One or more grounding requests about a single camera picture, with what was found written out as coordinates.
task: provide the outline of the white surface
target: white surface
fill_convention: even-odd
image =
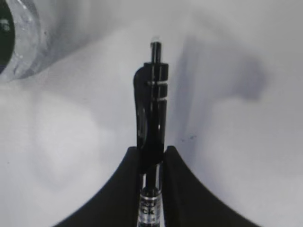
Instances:
[[[167,144],[240,214],[302,226],[303,2],[88,2],[111,15],[89,24],[106,32],[0,87],[0,226],[51,226],[109,179],[135,144],[132,77],[154,35],[170,64]]]

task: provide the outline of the black curved surface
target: black curved surface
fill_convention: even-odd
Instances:
[[[107,184],[56,227],[136,227],[139,204],[139,151],[129,148]]]
[[[15,47],[15,25],[5,0],[0,0],[0,74],[8,65]]]
[[[166,227],[258,227],[207,190],[175,147],[164,155],[162,196]]]

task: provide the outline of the black plastic part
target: black plastic part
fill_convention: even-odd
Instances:
[[[136,227],[139,180],[139,151],[129,148],[108,183],[56,227]]]
[[[169,65],[161,63],[161,43],[151,43],[151,62],[134,76],[137,118],[137,147],[141,152],[141,173],[163,159],[166,96]]]
[[[166,227],[258,227],[208,191],[191,173],[175,147],[168,147],[163,165]]]
[[[0,0],[0,74],[8,65],[15,47],[15,25],[5,0]]]

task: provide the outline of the black pen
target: black pen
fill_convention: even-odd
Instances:
[[[134,77],[141,178],[138,227],[160,226],[168,73],[168,64],[161,62],[161,43],[152,42],[151,62]]]

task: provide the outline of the pen barrel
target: pen barrel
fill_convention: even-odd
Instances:
[[[160,227],[162,163],[141,175],[138,227]]]
[[[141,173],[162,161],[168,94],[169,65],[145,63],[134,77],[137,147]]]

